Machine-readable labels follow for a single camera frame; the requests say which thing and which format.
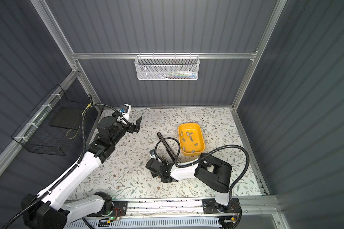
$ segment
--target black metal bar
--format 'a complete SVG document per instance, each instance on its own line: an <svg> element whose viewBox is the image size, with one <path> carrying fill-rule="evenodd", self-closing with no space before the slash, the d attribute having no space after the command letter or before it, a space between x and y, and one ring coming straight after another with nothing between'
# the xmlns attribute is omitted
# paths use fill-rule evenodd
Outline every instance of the black metal bar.
<svg viewBox="0 0 344 229"><path fill-rule="evenodd" d="M163 139L163 136L160 132L157 133L157 136L158 136L159 140ZM174 162L174 159L176 156L173 153L172 149L170 148L170 145L166 142L166 140L163 140L162 143L166 147L166 151L167 151L168 155L170 156L170 158L172 159L172 162Z"/></svg>

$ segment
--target orange plastic tray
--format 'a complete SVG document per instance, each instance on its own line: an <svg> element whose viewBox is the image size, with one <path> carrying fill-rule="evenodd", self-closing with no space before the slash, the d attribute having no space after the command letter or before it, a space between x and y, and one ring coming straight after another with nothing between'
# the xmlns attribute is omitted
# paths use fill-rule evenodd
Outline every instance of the orange plastic tray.
<svg viewBox="0 0 344 229"><path fill-rule="evenodd" d="M202 137L201 128L196 123L184 123L178 127L178 135L180 138L181 151L185 156L199 155L205 150L204 138Z"/></svg>

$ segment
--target floral patterned mat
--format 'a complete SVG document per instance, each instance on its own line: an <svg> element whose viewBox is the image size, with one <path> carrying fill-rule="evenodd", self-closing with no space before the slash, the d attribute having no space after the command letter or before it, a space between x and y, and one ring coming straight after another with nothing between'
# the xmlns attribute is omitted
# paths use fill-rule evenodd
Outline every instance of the floral patterned mat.
<svg viewBox="0 0 344 229"><path fill-rule="evenodd" d="M104 110L101 118L110 116L112 110ZM210 197L215 192L196 178L178 182L162 183L153 178L145 164L150 159L149 151L158 142L157 132L163 137L178 138L180 124L194 122L201 126L205 141L205 152L228 144L242 145L237 128L229 108L161 108L132 109L131 122L142 116L139 133L126 133L116 145L110 158L96 168L69 196L69 199L83 199L102 191L114 199L131 198L175 198L175 197ZM177 144L169 142L177 151ZM171 159L163 144L158 146L158 155ZM225 149L214 154L215 157L232 165L231 182L238 177L245 165L245 156L238 149ZM195 157L179 156L181 162ZM233 189L235 196L261 195L252 168L249 166L245 176Z"/></svg>

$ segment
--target floral tablecloth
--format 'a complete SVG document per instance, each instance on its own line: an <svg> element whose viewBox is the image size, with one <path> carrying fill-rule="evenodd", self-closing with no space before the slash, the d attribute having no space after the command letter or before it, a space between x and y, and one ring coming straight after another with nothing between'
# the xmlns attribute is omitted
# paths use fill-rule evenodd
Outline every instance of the floral tablecloth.
<svg viewBox="0 0 344 229"><path fill-rule="evenodd" d="M104 110L101 118L110 116L112 110ZM96 168L69 196L69 199L83 199L102 191L114 199L130 198L175 198L210 197L215 192L196 178L178 182L162 183L153 178L145 164L150 159L149 151L158 142L157 132L163 137L178 139L177 128L180 124L194 122L201 126L205 141L205 152L227 144L242 145L239 133L227 108L160 108L132 109L131 122L142 116L139 133L126 133L116 145L110 158ZM177 151L177 144L169 142ZM163 144L158 146L158 155L171 161ZM214 154L215 157L232 165L231 182L238 177L245 165L245 156L238 149L225 149ZM181 162L195 157L179 156ZM233 189L235 196L261 195L251 166Z"/></svg>

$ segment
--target wire basket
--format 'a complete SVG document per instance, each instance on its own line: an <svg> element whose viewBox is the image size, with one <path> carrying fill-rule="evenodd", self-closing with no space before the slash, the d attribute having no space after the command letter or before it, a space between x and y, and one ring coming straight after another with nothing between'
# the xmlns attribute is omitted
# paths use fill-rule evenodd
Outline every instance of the wire basket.
<svg viewBox="0 0 344 229"><path fill-rule="evenodd" d="M75 137L81 136L81 119L85 108L92 103L89 94L61 91L49 103L42 105L42 112L31 123L24 121L25 131L18 128L12 139L18 142L30 153L42 153L65 156L70 151ZM63 108L77 111L72 114L74 122L70 128L51 126L56 114Z"/></svg>
<svg viewBox="0 0 344 229"><path fill-rule="evenodd" d="M138 80L197 80L200 59L144 59L135 58Z"/></svg>

